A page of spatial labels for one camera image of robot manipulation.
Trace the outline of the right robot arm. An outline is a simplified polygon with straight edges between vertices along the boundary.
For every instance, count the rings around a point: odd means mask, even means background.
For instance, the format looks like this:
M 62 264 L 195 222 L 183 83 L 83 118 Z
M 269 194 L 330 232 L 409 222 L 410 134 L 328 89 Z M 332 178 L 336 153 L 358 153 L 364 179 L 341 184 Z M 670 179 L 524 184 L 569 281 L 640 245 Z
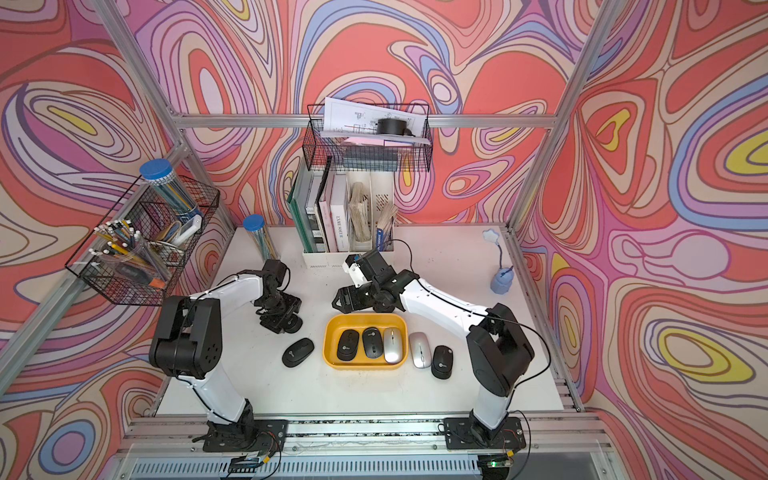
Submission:
M 353 284 L 337 291 L 332 301 L 337 311 L 400 310 L 465 340 L 479 391 L 468 416 L 468 431 L 460 437 L 489 447 L 503 432 L 516 384 L 535 358 L 524 326 L 512 310 L 501 303 L 485 307 L 463 301 L 412 270 L 395 270 L 377 250 L 348 255 L 343 270 Z

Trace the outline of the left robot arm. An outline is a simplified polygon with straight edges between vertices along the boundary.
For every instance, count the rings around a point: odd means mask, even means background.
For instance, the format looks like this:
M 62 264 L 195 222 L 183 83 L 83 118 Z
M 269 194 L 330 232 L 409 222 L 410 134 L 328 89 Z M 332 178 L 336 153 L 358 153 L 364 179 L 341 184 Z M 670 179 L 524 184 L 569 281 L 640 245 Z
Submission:
M 254 450 L 264 440 L 279 445 L 274 427 L 255 419 L 251 402 L 232 384 L 220 365 L 223 318 L 249 304 L 259 324 L 275 334 L 295 333 L 303 325 L 301 299 L 286 291 L 289 267 L 269 259 L 190 296 L 163 301 L 149 350 L 150 364 L 184 384 L 207 411 L 208 432 L 199 439 L 206 452 Z

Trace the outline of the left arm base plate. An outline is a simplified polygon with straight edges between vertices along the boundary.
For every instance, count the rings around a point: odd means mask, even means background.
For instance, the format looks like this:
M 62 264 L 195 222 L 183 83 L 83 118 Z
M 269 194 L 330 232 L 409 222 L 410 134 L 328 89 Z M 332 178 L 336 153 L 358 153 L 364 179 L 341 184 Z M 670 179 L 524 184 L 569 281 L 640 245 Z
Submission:
M 209 422 L 202 438 L 203 451 L 208 453 L 257 452 L 277 453 L 287 437 L 287 420 L 246 420 L 223 425 Z

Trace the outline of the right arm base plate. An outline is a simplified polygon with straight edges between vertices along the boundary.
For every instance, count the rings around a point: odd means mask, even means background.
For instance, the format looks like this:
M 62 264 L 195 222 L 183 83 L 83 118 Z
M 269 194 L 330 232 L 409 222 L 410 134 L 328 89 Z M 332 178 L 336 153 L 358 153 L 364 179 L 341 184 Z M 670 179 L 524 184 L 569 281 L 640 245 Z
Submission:
M 526 435 L 517 417 L 507 415 L 489 429 L 474 416 L 444 418 L 438 427 L 448 450 L 506 450 L 518 452 L 527 447 Z

